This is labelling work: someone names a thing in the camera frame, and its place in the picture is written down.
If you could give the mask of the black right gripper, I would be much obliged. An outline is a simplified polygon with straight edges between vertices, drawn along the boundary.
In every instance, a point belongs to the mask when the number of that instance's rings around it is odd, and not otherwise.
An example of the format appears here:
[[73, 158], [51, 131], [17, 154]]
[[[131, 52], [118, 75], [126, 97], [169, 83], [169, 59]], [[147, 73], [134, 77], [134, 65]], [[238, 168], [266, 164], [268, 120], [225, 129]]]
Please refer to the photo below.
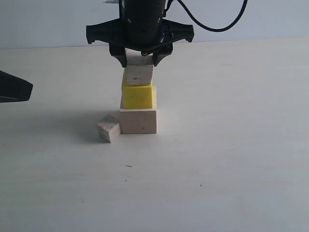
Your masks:
[[86, 27], [89, 44], [102, 41], [109, 44], [109, 52], [121, 66], [127, 66], [125, 49], [142, 52], [145, 56], [153, 54], [153, 65], [173, 52], [160, 49], [180, 40], [192, 42], [192, 25], [165, 19], [164, 0], [121, 0], [119, 18]]

